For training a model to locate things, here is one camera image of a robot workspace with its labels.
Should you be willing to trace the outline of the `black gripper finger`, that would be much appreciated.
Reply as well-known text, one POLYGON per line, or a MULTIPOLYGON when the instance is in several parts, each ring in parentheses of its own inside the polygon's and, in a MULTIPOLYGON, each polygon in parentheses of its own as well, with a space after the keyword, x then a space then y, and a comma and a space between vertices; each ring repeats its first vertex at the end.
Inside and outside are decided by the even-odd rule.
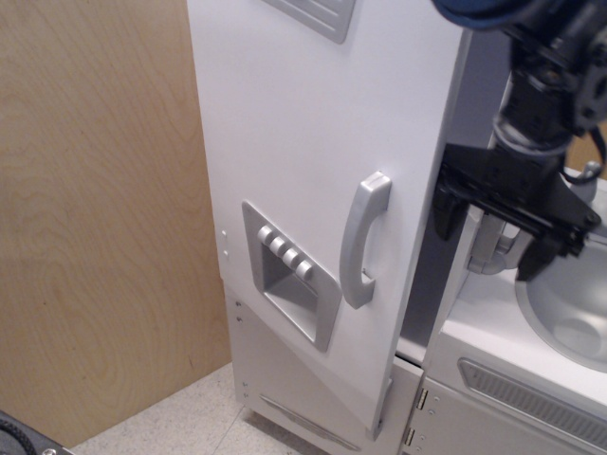
POLYGON ((536 237, 524 229, 521 229, 519 234, 529 237, 530 240, 518 263, 516 280, 532 281, 559 255, 560 240, 551 233, 536 237))
POLYGON ((432 216, 438 237, 449 240, 456 225, 466 214, 469 200, 466 193, 450 182, 438 182, 432 197, 432 216))

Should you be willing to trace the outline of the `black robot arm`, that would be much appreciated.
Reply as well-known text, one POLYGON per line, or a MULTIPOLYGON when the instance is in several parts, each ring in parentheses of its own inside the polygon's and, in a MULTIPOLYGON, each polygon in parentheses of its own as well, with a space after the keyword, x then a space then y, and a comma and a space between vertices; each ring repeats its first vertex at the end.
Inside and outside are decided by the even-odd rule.
POLYGON ((574 137, 606 142, 606 5, 602 1, 438 1, 459 27, 500 30, 510 40, 510 90, 493 121, 488 149, 445 148, 434 193, 436 229, 451 233, 455 215, 473 205, 531 237, 517 262, 529 282, 557 257, 577 256, 600 216, 575 188, 596 181, 605 162, 572 175, 574 137))

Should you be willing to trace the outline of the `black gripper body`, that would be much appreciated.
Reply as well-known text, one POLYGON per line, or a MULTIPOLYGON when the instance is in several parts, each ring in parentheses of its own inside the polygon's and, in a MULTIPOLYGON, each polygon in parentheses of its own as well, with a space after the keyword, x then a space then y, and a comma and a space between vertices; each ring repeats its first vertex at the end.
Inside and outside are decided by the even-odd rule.
POLYGON ((533 236, 554 234, 560 240, 558 256, 578 256, 600 216, 567 186, 561 159, 533 157, 499 145, 476 148, 448 144, 438 182, 461 188, 469 205, 481 208, 533 236))

